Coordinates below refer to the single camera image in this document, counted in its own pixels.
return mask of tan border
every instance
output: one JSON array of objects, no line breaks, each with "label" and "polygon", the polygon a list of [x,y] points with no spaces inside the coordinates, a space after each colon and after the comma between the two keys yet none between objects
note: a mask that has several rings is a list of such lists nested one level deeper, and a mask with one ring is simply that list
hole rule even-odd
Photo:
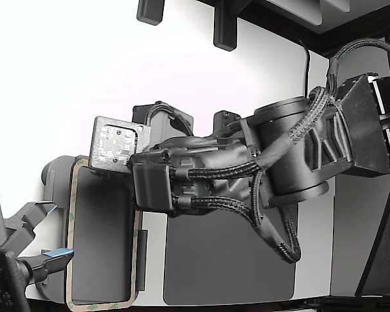
[{"label": "tan border", "polygon": [[[88,159],[79,159],[72,172],[70,210],[68,218],[68,245],[67,248],[73,249],[73,227],[75,223],[75,203],[77,198],[78,173],[82,167],[88,167]],[[72,261],[66,267],[66,304],[73,312],[101,311],[110,309],[124,309],[133,304],[136,298],[136,261],[137,261],[137,235],[138,235],[139,212],[135,211],[135,226],[133,232],[133,254],[131,261],[131,292],[130,299],[126,302],[115,302],[111,304],[88,304],[75,305],[72,302]]]}]

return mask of black cable sleeve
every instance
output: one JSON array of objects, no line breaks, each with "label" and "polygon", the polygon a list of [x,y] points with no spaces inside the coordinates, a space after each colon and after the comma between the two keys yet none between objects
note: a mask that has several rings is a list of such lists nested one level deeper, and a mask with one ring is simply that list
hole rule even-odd
[{"label": "black cable sleeve", "polygon": [[239,200],[219,196],[192,197],[190,206],[195,209],[221,209],[231,211],[242,216],[250,225],[254,226],[250,218],[251,207]]},{"label": "black cable sleeve", "polygon": [[287,263],[296,263],[300,260],[302,253],[289,208],[283,207],[279,209],[279,213],[283,227],[285,228],[287,240],[289,241],[288,244],[282,239],[266,215],[263,215],[261,224],[254,227],[254,230],[284,261]]},{"label": "black cable sleeve", "polygon": [[260,183],[263,176],[263,171],[258,171],[254,175],[252,191],[250,193],[250,201],[252,206],[253,221],[255,226],[260,225]]},{"label": "black cable sleeve", "polygon": [[330,67],[328,68],[328,72],[326,74],[327,77],[326,88],[328,89],[328,92],[332,96],[336,97],[338,93],[337,76],[338,76],[339,65],[342,62],[342,60],[351,51],[358,49],[359,47],[367,47],[367,46],[379,47],[380,49],[386,50],[387,52],[390,53],[390,45],[379,39],[363,38],[363,39],[354,40],[353,42],[346,44],[333,56]]}]

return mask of black cable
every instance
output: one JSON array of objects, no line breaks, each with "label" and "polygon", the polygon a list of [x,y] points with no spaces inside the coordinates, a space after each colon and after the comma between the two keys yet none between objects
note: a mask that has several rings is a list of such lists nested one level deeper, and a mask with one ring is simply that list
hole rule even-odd
[{"label": "black cable", "polygon": [[241,122],[240,120],[237,120],[235,122],[231,122],[229,125],[226,125],[225,127],[205,138],[229,138],[231,135],[239,131],[241,131]]},{"label": "black cable", "polygon": [[346,44],[332,58],[330,67],[328,68],[328,72],[326,74],[327,76],[326,88],[328,89],[328,92],[332,96],[336,97],[338,92],[337,76],[338,76],[339,64],[351,51],[358,49],[359,47],[367,47],[367,46],[379,47],[380,49],[390,52],[390,45],[379,39],[364,38],[364,39],[354,40],[353,42]]},{"label": "black cable", "polygon": [[302,47],[305,49],[306,53],[306,65],[305,65],[305,86],[304,86],[304,96],[307,97],[308,89],[309,89],[309,68],[311,67],[311,53],[309,52],[309,49],[304,44],[303,41],[299,38],[295,38],[297,42],[300,43]]},{"label": "black cable", "polygon": [[239,200],[220,196],[192,197],[190,206],[195,209],[221,209],[231,211],[241,215],[254,226],[250,217],[251,207]]},{"label": "black cable", "polygon": [[165,112],[169,116],[176,118],[176,120],[179,121],[179,123],[182,125],[182,129],[180,129],[184,134],[187,136],[193,136],[192,130],[190,129],[190,122],[186,120],[181,113],[179,113],[174,107],[170,106],[169,104],[163,103],[161,101],[156,102],[148,113],[146,114],[145,118],[145,124],[150,125],[152,118],[158,113],[158,112]]},{"label": "black cable", "polygon": [[255,226],[260,225],[260,183],[263,176],[263,171],[257,171],[253,178],[252,191],[250,193],[250,201],[252,206],[253,221]]}]

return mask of black clamp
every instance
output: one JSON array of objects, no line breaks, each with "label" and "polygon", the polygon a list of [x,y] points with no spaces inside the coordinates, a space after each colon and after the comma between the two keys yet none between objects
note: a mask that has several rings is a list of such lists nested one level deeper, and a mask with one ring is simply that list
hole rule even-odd
[{"label": "black clamp", "polygon": [[[237,47],[237,18],[252,0],[216,0],[214,46],[226,51]],[[158,25],[163,19],[164,0],[139,0],[137,19]]]}]

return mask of white wall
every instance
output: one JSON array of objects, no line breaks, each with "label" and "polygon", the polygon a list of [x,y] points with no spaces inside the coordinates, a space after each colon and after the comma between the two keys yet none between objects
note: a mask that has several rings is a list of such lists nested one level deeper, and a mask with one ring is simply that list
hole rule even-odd
[{"label": "white wall", "polygon": [[[238,48],[213,45],[213,9],[166,0],[163,22],[136,19],[138,0],[0,1],[0,195],[5,217],[40,200],[42,168],[88,154],[97,115],[130,120],[134,105],[165,101],[212,131],[222,109],[254,109],[302,95],[302,47],[239,20]],[[312,53],[310,87],[328,61]],[[50,235],[45,221],[36,232]],[[40,247],[30,247],[35,254]]]}]

